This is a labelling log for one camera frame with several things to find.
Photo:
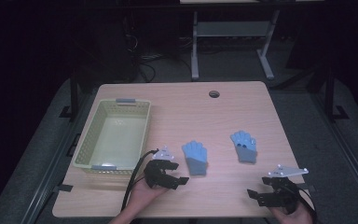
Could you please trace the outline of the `person's left hand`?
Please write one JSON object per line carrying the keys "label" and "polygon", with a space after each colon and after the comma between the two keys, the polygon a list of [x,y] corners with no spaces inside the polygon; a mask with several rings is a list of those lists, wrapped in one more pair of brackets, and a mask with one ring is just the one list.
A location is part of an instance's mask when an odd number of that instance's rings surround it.
{"label": "person's left hand", "polygon": [[163,187],[153,187],[150,188],[146,181],[141,178],[137,180],[134,186],[131,189],[131,194],[125,211],[129,212],[132,216],[138,215],[142,212],[148,205],[150,205],[157,197],[161,196],[168,189]]}

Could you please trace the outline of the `person's right hand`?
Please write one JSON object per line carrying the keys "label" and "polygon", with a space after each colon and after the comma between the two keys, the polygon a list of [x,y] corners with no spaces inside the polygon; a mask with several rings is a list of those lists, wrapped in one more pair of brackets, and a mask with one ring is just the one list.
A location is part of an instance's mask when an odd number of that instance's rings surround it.
{"label": "person's right hand", "polygon": [[280,224],[313,224],[309,210],[302,203],[299,203],[296,211],[289,215],[285,214],[279,207],[270,207],[268,210]]}

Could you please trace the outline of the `black metal post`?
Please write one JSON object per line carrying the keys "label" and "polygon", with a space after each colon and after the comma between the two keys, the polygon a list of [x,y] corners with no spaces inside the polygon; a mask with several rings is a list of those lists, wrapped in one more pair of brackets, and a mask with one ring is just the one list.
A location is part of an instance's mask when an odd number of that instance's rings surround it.
{"label": "black metal post", "polygon": [[334,87],[335,87],[334,71],[332,68],[329,68],[328,74],[326,76],[326,82],[325,82],[324,112],[331,122],[335,120],[334,112],[333,112]]}
{"label": "black metal post", "polygon": [[70,120],[74,121],[76,119],[78,113],[78,86],[77,86],[77,78],[76,72],[70,77],[70,91],[71,91],[71,113]]}

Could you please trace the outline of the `grey metal desk frame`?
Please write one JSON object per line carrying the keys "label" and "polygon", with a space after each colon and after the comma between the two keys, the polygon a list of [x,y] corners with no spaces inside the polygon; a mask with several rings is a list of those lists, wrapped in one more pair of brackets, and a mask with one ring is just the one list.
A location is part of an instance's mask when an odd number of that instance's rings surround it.
{"label": "grey metal desk frame", "polygon": [[267,53],[273,37],[280,10],[275,10],[269,21],[199,21],[198,13],[193,14],[191,78],[200,78],[198,40],[200,37],[264,37],[261,49],[256,51],[267,79],[275,78],[269,65]]}

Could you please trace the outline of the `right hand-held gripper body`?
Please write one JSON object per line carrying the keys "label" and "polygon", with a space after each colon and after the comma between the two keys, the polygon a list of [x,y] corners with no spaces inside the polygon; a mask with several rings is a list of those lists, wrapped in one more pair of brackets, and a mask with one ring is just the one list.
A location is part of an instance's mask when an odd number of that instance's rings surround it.
{"label": "right hand-held gripper body", "polygon": [[299,197],[298,187],[289,177],[305,175],[309,172],[307,168],[296,168],[278,164],[277,167],[268,173],[268,177],[279,177],[281,180],[277,186],[272,186],[274,192],[279,195],[281,206],[288,214],[296,211],[296,204]]}

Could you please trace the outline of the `blue grey glove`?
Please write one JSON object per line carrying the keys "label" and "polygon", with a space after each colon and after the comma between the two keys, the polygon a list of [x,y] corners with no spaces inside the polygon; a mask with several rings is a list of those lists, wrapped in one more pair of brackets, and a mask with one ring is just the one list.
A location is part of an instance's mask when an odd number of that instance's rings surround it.
{"label": "blue grey glove", "polygon": [[234,144],[239,162],[256,163],[256,141],[249,133],[238,131],[233,133],[230,139]]}
{"label": "blue grey glove", "polygon": [[182,146],[191,175],[206,175],[207,149],[201,142],[191,141]]}

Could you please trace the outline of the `aluminium frame rail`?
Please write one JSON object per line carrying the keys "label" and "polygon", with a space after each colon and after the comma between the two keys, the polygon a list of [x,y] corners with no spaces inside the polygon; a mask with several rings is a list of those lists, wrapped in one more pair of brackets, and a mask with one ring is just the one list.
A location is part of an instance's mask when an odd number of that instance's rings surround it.
{"label": "aluminium frame rail", "polygon": [[40,172],[37,177],[32,177],[36,185],[28,191],[31,199],[25,206],[20,224],[37,224],[46,208],[52,212],[55,197],[60,193],[53,192],[53,188],[64,184],[93,101],[93,95],[79,93],[78,113],[71,121],[71,96],[65,94],[60,98],[63,104],[53,105],[52,111],[42,119],[41,128],[36,130],[35,140],[31,141],[31,152],[27,153],[26,168]]}
{"label": "aluminium frame rail", "polygon": [[324,109],[324,101],[322,98],[318,95],[312,94],[310,97],[315,103],[315,106],[317,107],[318,111],[320,112],[321,116],[323,117],[324,122],[326,123],[326,126],[334,136],[334,139],[336,140],[337,144],[339,145],[339,148],[341,150],[341,153],[344,157],[344,160],[348,164],[352,176],[356,180],[358,184],[358,160],[355,158],[355,155],[352,152],[352,147],[350,145],[350,142],[344,137],[342,131],[338,128],[337,122],[335,120],[335,115],[330,116]]}

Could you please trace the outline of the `yellow plastic basket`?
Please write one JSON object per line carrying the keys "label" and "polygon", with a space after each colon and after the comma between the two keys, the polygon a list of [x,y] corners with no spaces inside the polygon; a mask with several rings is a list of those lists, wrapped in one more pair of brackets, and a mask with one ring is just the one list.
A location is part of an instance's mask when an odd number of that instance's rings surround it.
{"label": "yellow plastic basket", "polygon": [[131,175],[145,151],[150,110],[146,100],[101,100],[73,165],[88,173]]}

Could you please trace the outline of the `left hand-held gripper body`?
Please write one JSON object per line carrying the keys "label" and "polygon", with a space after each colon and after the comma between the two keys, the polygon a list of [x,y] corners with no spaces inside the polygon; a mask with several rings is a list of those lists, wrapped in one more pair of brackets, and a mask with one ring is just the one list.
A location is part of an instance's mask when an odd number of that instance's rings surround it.
{"label": "left hand-held gripper body", "polygon": [[167,189],[168,180],[172,176],[166,174],[167,170],[163,169],[163,164],[172,159],[173,155],[167,147],[163,147],[152,156],[152,160],[144,169],[145,181],[150,188],[161,186]]}

